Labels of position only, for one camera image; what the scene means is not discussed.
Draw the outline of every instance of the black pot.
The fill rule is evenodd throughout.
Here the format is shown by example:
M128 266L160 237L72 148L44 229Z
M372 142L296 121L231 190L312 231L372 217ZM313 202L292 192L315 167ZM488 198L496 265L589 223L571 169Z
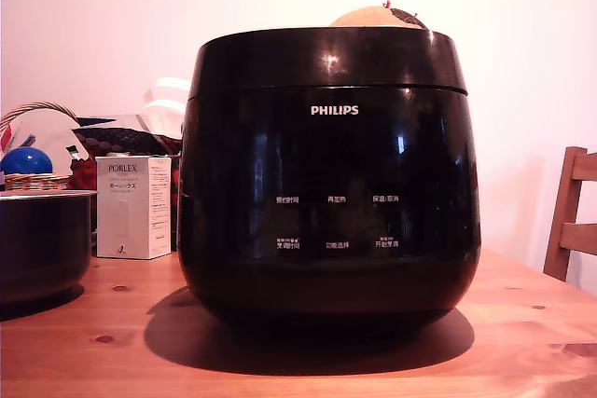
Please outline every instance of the black pot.
M90 265L90 191L0 193L0 307L56 295Z
M178 251L237 325L418 328L479 260L465 83L444 34L396 27L234 34L199 52Z

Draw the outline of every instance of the wooden chair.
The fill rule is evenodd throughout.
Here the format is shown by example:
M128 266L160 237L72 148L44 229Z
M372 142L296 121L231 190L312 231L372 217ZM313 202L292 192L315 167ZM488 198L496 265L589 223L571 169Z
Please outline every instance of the wooden chair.
M568 146L543 268L543 273L561 281L566 281L570 251L597 255L597 224L576 224L583 181L597 181L597 153Z

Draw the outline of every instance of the black rice cooker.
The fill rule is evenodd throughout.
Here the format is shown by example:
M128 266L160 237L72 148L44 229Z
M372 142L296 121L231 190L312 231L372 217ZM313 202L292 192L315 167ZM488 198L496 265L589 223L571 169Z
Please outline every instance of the black rice cooker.
M466 87L444 34L327 27L199 51L184 122L178 253L236 325L419 328L479 261Z

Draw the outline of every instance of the rice cooker lid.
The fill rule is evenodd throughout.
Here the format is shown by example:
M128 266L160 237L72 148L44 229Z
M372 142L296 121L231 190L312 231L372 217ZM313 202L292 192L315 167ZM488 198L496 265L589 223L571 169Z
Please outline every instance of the rice cooker lid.
M204 44L189 98L200 90L399 86L466 94L446 35L400 27L322 27L231 34Z

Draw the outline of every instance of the table surface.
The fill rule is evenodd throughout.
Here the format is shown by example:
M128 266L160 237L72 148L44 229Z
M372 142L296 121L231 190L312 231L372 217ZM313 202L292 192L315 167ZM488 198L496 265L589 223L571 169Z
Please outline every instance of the table surface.
M488 250L458 309L395 343L238 338L176 254L94 257L81 285L2 323L2 396L597 397L597 296Z

